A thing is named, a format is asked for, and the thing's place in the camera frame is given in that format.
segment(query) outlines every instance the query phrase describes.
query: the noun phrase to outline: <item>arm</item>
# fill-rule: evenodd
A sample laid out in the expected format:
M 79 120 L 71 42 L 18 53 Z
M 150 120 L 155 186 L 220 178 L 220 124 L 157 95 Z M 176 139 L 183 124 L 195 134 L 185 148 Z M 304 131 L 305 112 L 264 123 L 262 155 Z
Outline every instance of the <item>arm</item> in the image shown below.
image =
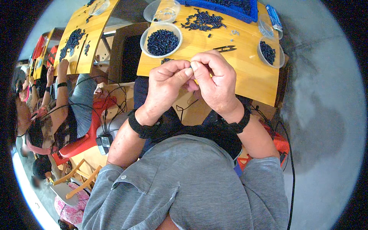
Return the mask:
M 57 83 L 63 83 L 67 80 L 67 70 L 69 62 L 66 59 L 61 60 L 57 70 Z M 68 89 L 67 87 L 57 88 L 56 106 L 50 111 L 52 120 L 52 134 L 55 134 L 60 125 L 68 116 Z
M 35 80 L 33 77 L 29 78 L 29 87 L 31 88 L 31 91 L 32 91 L 31 107 L 32 109 L 34 109 L 38 101 L 38 95 L 37 95 L 37 89 L 35 86 Z
M 47 70 L 47 85 L 46 85 L 46 87 L 51 87 L 53 81 L 54 81 L 54 67 L 51 66 Z M 41 108 L 48 105 L 49 103 L 50 103 L 50 92 L 46 91 L 45 94 L 43 95 Z
M 173 105 L 179 95 L 179 89 L 184 84 L 189 85 L 189 82 L 194 84 L 194 80 L 190 79 L 193 76 L 193 70 L 189 66 L 189 61 L 173 60 L 151 70 L 146 101 L 135 112 L 139 124 L 154 125 L 160 116 Z M 130 127 L 129 121 L 126 120 L 111 144 L 107 164 L 115 164 L 126 169 L 137 161 L 144 142 L 145 140 L 139 138 L 138 133 Z
M 212 78 L 205 65 L 212 70 Z M 215 50 L 196 54 L 191 66 L 206 103 L 228 123 L 238 123 L 244 115 L 244 107 L 235 97 L 234 68 Z M 271 137 L 252 115 L 238 137 L 253 158 L 280 157 Z

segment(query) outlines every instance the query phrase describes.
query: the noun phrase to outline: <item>black wristband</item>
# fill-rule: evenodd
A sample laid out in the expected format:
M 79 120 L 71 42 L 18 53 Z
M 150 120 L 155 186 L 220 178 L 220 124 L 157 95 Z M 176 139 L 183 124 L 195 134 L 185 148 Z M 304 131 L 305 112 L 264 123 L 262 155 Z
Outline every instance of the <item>black wristband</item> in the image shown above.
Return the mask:
M 58 88 L 59 88 L 59 87 L 63 87 L 63 86 L 68 86 L 68 85 L 67 85 L 67 83 L 66 83 L 66 82 L 62 82 L 62 83 L 60 83 L 60 84 L 58 84 L 58 85 L 57 85 L 57 87 L 58 87 Z
M 148 126 L 148 125 L 141 125 L 138 123 L 138 121 L 135 118 L 135 111 L 136 109 L 133 109 L 132 111 L 130 111 L 128 113 L 128 121 L 129 121 L 129 125 L 130 127 L 139 134 L 139 138 L 142 139 L 148 139 L 150 137 L 152 137 L 156 131 L 158 130 L 161 120 L 162 118 L 160 117 L 159 120 L 153 125 L 153 126 Z
M 230 131 L 234 132 L 235 134 L 239 134 L 243 132 L 243 129 L 249 123 L 251 110 L 249 106 L 244 105 L 244 115 L 243 118 L 239 121 L 239 123 L 227 123 L 224 118 L 221 118 L 222 124 L 224 124 Z

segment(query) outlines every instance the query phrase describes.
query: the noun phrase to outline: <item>blue plastic crate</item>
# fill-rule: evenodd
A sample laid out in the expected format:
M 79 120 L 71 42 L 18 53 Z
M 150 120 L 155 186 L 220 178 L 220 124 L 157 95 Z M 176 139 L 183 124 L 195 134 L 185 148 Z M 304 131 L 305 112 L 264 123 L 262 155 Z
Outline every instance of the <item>blue plastic crate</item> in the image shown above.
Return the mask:
M 241 20 L 246 23 L 257 22 L 258 21 L 258 7 L 257 0 L 249 0 L 251 5 L 251 13 L 250 15 L 246 15 L 242 8 L 237 6 L 222 6 L 219 4 L 211 3 L 203 0 L 177 0 L 182 5 L 190 5 L 194 7 L 204 8 L 208 10 L 213 10 L 216 12 L 220 12 L 231 17 L 234 17 L 238 20 Z

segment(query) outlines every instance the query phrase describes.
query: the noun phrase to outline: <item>blue package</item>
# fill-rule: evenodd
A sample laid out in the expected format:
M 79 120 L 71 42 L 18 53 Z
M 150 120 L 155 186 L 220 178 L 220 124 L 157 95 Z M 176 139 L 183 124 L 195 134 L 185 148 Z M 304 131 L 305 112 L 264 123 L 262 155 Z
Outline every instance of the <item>blue package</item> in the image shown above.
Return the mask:
M 278 31 L 282 31 L 282 25 L 280 22 L 280 18 L 277 15 L 275 8 L 273 8 L 271 5 L 266 5 L 266 9 L 267 9 L 268 15 L 270 16 L 273 28 Z

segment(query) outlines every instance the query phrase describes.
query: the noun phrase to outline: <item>plastic bowl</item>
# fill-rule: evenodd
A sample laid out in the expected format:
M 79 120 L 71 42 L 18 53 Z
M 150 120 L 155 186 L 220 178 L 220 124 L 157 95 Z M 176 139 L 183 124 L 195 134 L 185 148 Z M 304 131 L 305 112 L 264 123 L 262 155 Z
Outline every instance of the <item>plastic bowl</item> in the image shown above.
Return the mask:
M 148 37 L 151 36 L 151 34 L 153 32 L 156 32 L 159 29 L 166 29 L 168 31 L 172 31 L 179 38 L 179 44 L 173 51 L 171 51 L 170 53 L 168 53 L 166 55 L 154 56 L 154 55 L 150 54 L 148 52 L 148 49 L 147 49 Z M 179 30 L 179 28 L 176 25 L 174 25 L 172 23 L 169 23 L 169 22 L 158 22 L 158 23 L 152 23 L 151 26 L 148 29 L 146 29 L 146 31 L 142 34 L 140 43 L 141 43 L 141 50 L 148 57 L 164 58 L 164 57 L 168 57 L 171 54 L 175 53 L 175 51 L 177 51 L 179 49 L 182 42 L 183 42 L 183 35 L 182 35 L 181 31 Z
M 275 61 L 273 62 L 273 65 L 268 63 L 268 61 L 263 56 L 263 54 L 261 52 L 261 46 L 260 46 L 261 41 L 266 42 L 266 44 L 271 46 L 272 49 L 275 49 L 276 57 L 275 57 Z M 284 51 L 283 51 L 281 45 L 279 44 L 279 40 L 276 39 L 276 38 L 270 39 L 269 37 L 266 37 L 266 36 L 261 37 L 261 39 L 259 40 L 258 45 L 257 45 L 257 53 L 258 53 L 258 56 L 262 60 L 263 63 L 265 63 L 266 65 L 271 66 L 273 68 L 278 69 L 278 68 L 282 67 L 285 64 Z
M 105 10 L 110 6 L 110 0 L 104 0 L 101 4 L 101 1 L 95 1 L 90 5 L 91 8 L 89 10 L 89 15 L 97 16 L 105 12 Z
M 148 22 L 173 22 L 180 12 L 180 3 L 176 0 L 156 0 L 151 2 L 143 11 L 143 17 Z
M 258 29 L 263 36 L 273 38 L 273 28 L 268 21 L 270 21 L 268 14 L 261 14 L 258 18 Z

